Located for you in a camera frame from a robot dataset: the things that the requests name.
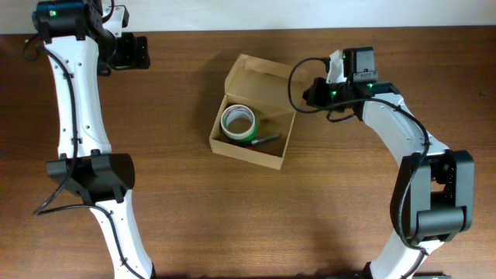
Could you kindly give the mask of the brown cardboard box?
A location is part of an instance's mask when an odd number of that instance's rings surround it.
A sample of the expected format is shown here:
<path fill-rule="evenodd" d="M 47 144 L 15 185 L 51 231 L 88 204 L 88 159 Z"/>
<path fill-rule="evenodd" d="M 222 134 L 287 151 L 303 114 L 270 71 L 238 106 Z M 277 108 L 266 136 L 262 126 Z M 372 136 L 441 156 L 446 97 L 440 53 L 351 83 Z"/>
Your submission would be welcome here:
<path fill-rule="evenodd" d="M 292 67 L 246 54 L 238 56 L 224 82 L 224 96 L 209 135 L 213 153 L 280 170 L 288 147 L 296 111 L 288 101 L 288 78 Z M 281 134 L 279 139 L 256 145 L 279 157 L 243 148 L 223 131 L 220 120 L 231 105 L 245 105 L 257 117 L 254 139 Z"/>

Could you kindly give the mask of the black marker pen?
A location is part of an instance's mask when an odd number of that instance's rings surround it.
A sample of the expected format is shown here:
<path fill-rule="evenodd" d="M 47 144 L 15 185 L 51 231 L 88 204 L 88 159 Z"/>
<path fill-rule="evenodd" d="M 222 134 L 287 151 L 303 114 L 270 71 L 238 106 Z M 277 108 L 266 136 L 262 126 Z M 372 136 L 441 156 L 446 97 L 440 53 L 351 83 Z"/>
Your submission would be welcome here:
<path fill-rule="evenodd" d="M 281 137 L 281 134 L 275 134 L 275 135 L 272 135 L 272 136 L 266 136 L 266 137 L 262 137 L 262 138 L 252 139 L 250 141 L 250 145 L 251 146 L 256 146 L 256 145 L 259 145 L 261 143 L 266 143 L 266 142 L 270 142 L 272 140 L 279 139 L 280 137 Z"/>

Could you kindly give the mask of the green tape roll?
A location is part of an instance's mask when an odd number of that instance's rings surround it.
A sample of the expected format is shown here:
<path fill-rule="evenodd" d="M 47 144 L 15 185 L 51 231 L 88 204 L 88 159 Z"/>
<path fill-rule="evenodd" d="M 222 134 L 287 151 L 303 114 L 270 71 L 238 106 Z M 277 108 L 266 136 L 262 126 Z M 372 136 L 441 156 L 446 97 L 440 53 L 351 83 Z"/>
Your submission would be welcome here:
<path fill-rule="evenodd" d="M 250 109 L 241 106 L 229 107 L 222 114 L 221 128 L 231 140 L 247 142 L 255 138 L 258 120 Z"/>

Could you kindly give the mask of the cream masking tape roll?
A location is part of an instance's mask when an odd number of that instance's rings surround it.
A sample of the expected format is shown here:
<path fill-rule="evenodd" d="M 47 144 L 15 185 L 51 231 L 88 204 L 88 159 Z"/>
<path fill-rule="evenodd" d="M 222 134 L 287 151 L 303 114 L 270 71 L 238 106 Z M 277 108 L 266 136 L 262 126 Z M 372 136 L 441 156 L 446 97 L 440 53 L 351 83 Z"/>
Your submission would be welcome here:
<path fill-rule="evenodd" d="M 238 120 L 244 119 L 250 122 L 250 125 L 242 132 L 233 132 L 229 125 Z M 232 140 L 248 141 L 252 140 L 257 133 L 257 117 L 254 112 L 245 105 L 231 105 L 227 107 L 221 116 L 220 125 L 222 131 Z"/>

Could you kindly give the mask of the orange utility knife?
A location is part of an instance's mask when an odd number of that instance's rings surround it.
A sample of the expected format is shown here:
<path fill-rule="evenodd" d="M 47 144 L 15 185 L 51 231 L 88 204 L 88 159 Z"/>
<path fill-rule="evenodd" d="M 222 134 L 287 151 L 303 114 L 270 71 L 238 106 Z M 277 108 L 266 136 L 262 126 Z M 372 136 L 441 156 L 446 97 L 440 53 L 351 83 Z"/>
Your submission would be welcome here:
<path fill-rule="evenodd" d="M 264 153 L 264 154 L 268 154 L 268 155 L 271 155 L 271 156 L 279 157 L 279 155 L 277 153 L 274 153 L 274 152 L 271 152 L 271 151 L 268 151 L 268 150 L 263 150 L 263 149 L 257 148 L 256 146 L 243 146 L 243 148 L 246 148 L 248 150 L 252 150 L 252 151 L 255 151 L 255 152 Z"/>

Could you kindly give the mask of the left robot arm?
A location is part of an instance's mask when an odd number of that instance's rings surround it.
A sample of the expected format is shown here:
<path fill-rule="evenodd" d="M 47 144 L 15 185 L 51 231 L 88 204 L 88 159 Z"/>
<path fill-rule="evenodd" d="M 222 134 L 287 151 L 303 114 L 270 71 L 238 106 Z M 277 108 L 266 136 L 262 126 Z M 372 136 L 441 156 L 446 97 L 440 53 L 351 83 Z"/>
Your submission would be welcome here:
<path fill-rule="evenodd" d="M 34 212 L 53 212 L 63 191 L 97 219 L 116 278 L 155 278 L 133 213 L 135 167 L 127 153 L 113 153 L 98 92 L 98 77 L 150 67 L 148 40 L 125 31 L 129 11 L 115 2 L 43 1 L 32 14 L 38 53 L 50 61 L 60 120 L 57 160 L 46 164 L 58 187 Z"/>

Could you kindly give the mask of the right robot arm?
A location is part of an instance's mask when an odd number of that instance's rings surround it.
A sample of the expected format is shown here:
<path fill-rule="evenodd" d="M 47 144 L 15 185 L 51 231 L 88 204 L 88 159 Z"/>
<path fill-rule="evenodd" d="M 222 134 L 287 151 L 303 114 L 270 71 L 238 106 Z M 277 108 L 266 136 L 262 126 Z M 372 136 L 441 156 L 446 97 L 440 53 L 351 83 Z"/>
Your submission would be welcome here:
<path fill-rule="evenodd" d="M 398 163 L 390 202 L 393 231 L 360 278 L 413 278 L 430 254 L 472 225 L 474 159 L 451 150 L 410 112 L 399 89 L 380 81 L 370 46 L 320 58 L 317 77 L 302 97 L 311 113 L 351 110 Z"/>

